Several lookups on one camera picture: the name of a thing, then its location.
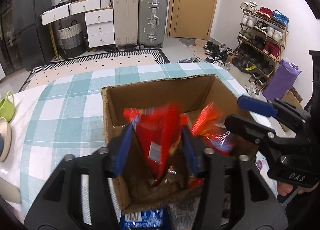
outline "silver suitcase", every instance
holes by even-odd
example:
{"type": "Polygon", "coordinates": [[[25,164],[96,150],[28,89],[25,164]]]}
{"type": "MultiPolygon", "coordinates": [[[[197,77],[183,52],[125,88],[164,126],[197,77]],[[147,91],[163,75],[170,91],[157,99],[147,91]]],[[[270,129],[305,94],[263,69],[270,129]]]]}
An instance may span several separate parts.
{"type": "Polygon", "coordinates": [[[168,0],[139,0],[138,41],[145,46],[163,47],[168,0]]]}
{"type": "Polygon", "coordinates": [[[116,46],[138,43],[138,3],[139,0],[113,0],[116,46]]]}

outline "plaid bedsheet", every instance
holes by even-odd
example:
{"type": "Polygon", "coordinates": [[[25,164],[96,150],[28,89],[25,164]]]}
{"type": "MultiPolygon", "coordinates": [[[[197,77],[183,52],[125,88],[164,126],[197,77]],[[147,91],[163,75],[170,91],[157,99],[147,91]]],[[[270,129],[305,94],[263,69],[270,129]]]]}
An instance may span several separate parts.
{"type": "MultiPolygon", "coordinates": [[[[215,74],[238,97],[247,94],[226,70],[210,63],[106,69],[59,78],[49,84],[36,104],[23,146],[20,185],[24,215],[66,154],[90,155],[104,146],[101,88],[201,74],[215,74]]],[[[268,126],[265,117],[253,117],[268,126]]],[[[83,182],[83,199],[88,200],[88,186],[83,182]]],[[[84,220],[90,223],[89,206],[83,209],[84,220]]]]}

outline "blue snack bag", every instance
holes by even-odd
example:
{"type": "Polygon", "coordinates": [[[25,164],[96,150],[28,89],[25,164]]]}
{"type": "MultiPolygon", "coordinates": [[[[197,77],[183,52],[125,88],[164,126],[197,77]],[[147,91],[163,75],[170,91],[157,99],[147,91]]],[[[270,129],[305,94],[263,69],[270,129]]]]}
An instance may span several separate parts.
{"type": "Polygon", "coordinates": [[[121,215],[119,224],[121,230],[171,230],[169,214],[165,208],[121,215]]]}

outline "wooden door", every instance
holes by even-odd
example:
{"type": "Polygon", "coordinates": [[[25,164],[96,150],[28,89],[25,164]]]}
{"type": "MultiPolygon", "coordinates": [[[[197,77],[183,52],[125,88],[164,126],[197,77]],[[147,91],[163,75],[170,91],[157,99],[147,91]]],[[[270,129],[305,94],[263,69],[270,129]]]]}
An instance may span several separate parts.
{"type": "Polygon", "coordinates": [[[216,0],[173,0],[169,37],[207,39],[216,0]]]}

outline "purple bag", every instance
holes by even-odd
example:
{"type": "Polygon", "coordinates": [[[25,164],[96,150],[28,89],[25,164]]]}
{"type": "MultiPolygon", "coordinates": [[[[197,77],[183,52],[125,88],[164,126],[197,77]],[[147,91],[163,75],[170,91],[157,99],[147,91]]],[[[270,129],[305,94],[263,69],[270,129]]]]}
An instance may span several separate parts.
{"type": "Polygon", "coordinates": [[[298,66],[290,63],[287,59],[282,59],[275,75],[262,93],[263,96],[268,101],[273,101],[275,98],[282,99],[285,92],[292,88],[300,73],[301,70],[298,66]]]}

